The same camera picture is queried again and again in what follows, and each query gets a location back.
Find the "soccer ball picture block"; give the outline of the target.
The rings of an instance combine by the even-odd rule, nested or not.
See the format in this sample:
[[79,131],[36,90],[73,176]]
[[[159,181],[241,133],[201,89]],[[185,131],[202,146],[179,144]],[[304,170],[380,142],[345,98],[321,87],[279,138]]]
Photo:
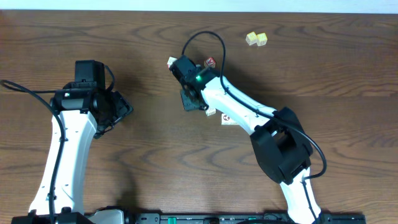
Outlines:
[[227,114],[224,113],[221,114],[221,124],[232,125],[232,126],[239,125],[235,120],[233,120],[231,117],[229,117]]

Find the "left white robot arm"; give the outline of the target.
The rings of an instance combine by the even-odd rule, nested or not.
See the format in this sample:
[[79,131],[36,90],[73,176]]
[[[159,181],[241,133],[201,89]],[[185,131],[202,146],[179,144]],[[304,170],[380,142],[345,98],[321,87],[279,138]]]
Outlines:
[[127,211],[105,207],[85,214],[83,188],[92,140],[112,130],[132,106],[117,91],[68,88],[50,101],[52,141],[44,175],[35,199],[16,223],[132,223]]

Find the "white block grid pattern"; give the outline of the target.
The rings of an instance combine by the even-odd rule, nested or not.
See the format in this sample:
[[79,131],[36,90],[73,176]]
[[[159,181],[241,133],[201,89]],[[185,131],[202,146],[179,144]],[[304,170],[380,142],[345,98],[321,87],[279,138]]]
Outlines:
[[206,114],[207,116],[214,115],[215,113],[216,113],[216,109],[211,108],[211,107],[209,107],[209,108],[205,111],[205,114]]

